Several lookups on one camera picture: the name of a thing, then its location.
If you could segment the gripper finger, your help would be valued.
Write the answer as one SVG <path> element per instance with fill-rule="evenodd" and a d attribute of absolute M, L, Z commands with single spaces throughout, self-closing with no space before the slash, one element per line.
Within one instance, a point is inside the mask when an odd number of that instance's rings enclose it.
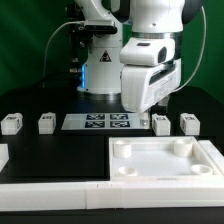
<path fill-rule="evenodd" d="M 166 96 L 166 97 L 164 97 L 162 100 L 160 100 L 158 102 L 158 106 L 160 106 L 160 107 L 167 107 L 168 102 L 169 102 L 169 96 Z"/>
<path fill-rule="evenodd" d="M 140 125 L 143 128 L 149 128 L 150 127 L 150 115 L 149 112 L 143 112 L 139 115 L 139 119 L 140 119 Z"/>

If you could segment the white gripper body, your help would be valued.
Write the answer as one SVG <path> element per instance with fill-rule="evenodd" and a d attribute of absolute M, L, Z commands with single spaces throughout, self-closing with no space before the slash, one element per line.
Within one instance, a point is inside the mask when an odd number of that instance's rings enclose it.
<path fill-rule="evenodd" d="M 155 67 L 126 65 L 121 73 L 122 106 L 143 113 L 175 90 L 180 81 L 180 59 Z"/>

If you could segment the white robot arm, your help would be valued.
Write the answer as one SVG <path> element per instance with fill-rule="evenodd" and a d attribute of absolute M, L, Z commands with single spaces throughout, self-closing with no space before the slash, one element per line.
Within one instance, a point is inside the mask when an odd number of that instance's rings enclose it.
<path fill-rule="evenodd" d="M 74 0 L 76 44 L 87 49 L 77 90 L 121 100 L 144 126 L 148 111 L 181 82 L 183 26 L 203 0 Z"/>

